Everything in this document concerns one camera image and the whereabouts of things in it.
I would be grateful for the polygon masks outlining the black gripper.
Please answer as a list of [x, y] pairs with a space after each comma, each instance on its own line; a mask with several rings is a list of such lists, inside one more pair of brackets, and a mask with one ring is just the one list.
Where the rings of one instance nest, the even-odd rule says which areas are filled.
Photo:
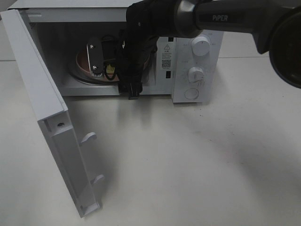
[[157, 51], [157, 36], [149, 36], [138, 40], [125, 38], [120, 42], [113, 36], [102, 38], [103, 48], [103, 75], [109, 78], [105, 71], [105, 63], [114, 63], [113, 76], [119, 78], [119, 93], [127, 95], [129, 100], [138, 99], [143, 90], [143, 72], [153, 53]]

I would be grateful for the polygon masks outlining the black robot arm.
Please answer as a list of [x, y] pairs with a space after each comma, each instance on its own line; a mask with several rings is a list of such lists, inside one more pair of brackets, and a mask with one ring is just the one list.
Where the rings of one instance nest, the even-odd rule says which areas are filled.
[[258, 53], [286, 83], [301, 86], [298, 0], [142, 0], [126, 10], [114, 73], [130, 99], [143, 90], [144, 63], [160, 37], [195, 38], [203, 30], [249, 33]]

